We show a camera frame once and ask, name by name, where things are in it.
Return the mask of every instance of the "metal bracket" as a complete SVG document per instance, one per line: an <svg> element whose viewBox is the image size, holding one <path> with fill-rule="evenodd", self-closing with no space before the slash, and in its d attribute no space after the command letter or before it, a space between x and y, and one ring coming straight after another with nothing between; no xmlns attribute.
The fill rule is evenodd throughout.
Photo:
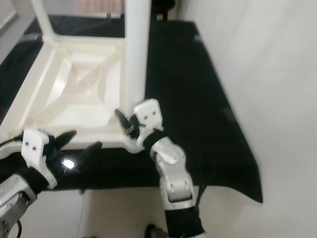
<svg viewBox="0 0 317 238"><path fill-rule="evenodd" d="M36 129L26 129L23 134L21 155L28 167L35 168L48 181L48 188L52 189L57 181L46 165L43 156L44 146L49 143L49 137Z"/></svg>

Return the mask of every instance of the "white light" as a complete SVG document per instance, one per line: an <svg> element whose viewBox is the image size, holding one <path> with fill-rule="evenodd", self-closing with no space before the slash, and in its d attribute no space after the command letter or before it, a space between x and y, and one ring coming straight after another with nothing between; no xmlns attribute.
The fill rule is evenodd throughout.
<svg viewBox="0 0 317 238"><path fill-rule="evenodd" d="M72 162L71 160L69 159L64 159L62 162L61 162L63 165L65 165L66 167L68 167L70 170L75 167L75 163Z"/></svg>

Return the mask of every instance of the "white wall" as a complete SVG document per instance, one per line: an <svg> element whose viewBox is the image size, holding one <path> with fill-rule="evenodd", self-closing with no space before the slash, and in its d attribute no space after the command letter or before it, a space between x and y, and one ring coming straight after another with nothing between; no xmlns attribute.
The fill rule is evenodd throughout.
<svg viewBox="0 0 317 238"><path fill-rule="evenodd" d="M15 10L19 14L23 14L31 5L31 0L11 0Z"/></svg>
<svg viewBox="0 0 317 238"><path fill-rule="evenodd" d="M215 191L210 237L317 237L316 9L315 0L183 1L180 17L200 30L264 193L256 206Z"/></svg>
<svg viewBox="0 0 317 238"><path fill-rule="evenodd" d="M13 13L15 13L15 9L11 0L0 0L0 24Z"/></svg>

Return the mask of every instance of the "black cloth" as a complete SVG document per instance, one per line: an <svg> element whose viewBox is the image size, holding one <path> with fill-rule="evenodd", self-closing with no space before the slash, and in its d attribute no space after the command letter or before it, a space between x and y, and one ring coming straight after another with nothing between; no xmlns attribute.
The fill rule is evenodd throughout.
<svg viewBox="0 0 317 238"><path fill-rule="evenodd" d="M205 232L196 207L167 210L165 217L170 238L196 237Z"/></svg>
<svg viewBox="0 0 317 238"><path fill-rule="evenodd" d="M59 34L124 37L123 20L51 16ZM40 32L35 20L26 33ZM41 42L17 45L0 66L0 120L3 120ZM210 185L226 186L262 202L257 163L231 111L194 23L151 23L146 98L159 101L165 133L186 149L195 184L201 174ZM80 151L67 151L76 155ZM159 175L145 152L104 149L98 165L68 176L56 189L158 186ZM19 153L0 161L0 181L25 166Z"/></svg>

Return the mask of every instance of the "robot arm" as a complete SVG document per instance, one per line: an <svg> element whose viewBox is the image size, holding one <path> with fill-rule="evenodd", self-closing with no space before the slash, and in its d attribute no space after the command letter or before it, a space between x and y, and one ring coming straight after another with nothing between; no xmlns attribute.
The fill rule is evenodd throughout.
<svg viewBox="0 0 317 238"><path fill-rule="evenodd" d="M206 238L192 178L186 170L186 154L163 132L162 116L157 100L146 100L127 119L120 111L115 111L122 128L137 146L142 146L156 164L160 175L160 193L165 209L168 236L171 238Z"/></svg>
<svg viewBox="0 0 317 238"><path fill-rule="evenodd" d="M85 168L92 153L101 149L96 142L89 146L74 162L64 157L60 148L74 136L75 131L66 132L57 138L36 129L26 129L21 137L21 154L28 168L19 170L0 184L0 238L7 238L13 225L24 215L44 189L54 188L57 181L72 171Z"/></svg>

